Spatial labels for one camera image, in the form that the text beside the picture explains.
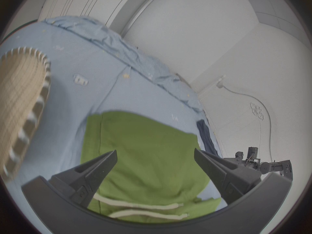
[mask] folded green garment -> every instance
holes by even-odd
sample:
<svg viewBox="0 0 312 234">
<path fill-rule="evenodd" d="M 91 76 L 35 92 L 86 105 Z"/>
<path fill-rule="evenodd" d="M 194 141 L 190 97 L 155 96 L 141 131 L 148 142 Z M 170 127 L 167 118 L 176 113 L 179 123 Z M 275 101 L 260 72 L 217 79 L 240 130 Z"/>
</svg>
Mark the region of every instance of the folded green garment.
<svg viewBox="0 0 312 234">
<path fill-rule="evenodd" d="M 118 161 L 97 191 L 113 200 L 174 209 L 138 209 L 93 199 L 88 208 L 109 216 L 122 210 L 140 210 L 163 215 L 182 215 L 183 220 L 216 210 L 221 198 L 201 201 L 197 195 L 209 177 L 194 160 L 197 136 L 127 112 L 107 112 L 87 119 L 81 163 L 117 150 Z M 146 215 L 119 216 L 134 222 L 163 223 L 177 220 Z"/>
</svg>

